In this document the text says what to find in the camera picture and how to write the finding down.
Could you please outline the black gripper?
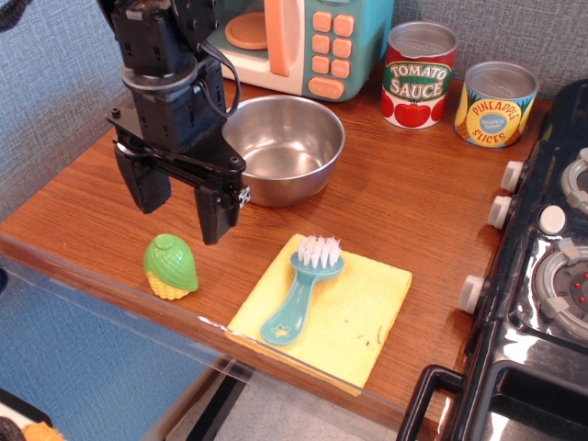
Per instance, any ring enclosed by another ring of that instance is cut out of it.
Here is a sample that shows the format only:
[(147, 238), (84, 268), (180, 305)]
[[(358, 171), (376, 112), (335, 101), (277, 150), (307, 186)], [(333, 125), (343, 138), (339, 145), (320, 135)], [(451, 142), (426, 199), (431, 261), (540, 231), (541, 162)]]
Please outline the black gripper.
[(170, 179), (193, 186), (204, 244), (234, 227), (250, 199), (242, 182), (244, 159), (223, 138), (225, 106), (221, 63), (193, 59), (177, 73), (150, 76), (124, 67), (122, 80), (134, 106), (114, 109), (114, 149), (136, 206), (150, 214), (172, 195)]

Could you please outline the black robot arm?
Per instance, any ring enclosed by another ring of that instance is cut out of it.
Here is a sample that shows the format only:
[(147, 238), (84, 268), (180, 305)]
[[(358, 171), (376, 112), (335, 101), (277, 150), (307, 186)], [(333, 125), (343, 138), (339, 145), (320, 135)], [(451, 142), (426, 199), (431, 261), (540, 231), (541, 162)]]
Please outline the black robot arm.
[(209, 37), (213, 1), (102, 1), (123, 59), (134, 106), (112, 109), (119, 171), (145, 214), (171, 196), (172, 179), (195, 189), (203, 241), (215, 244), (237, 224), (249, 199), (245, 160), (222, 129), (237, 105), (225, 103), (228, 59)]

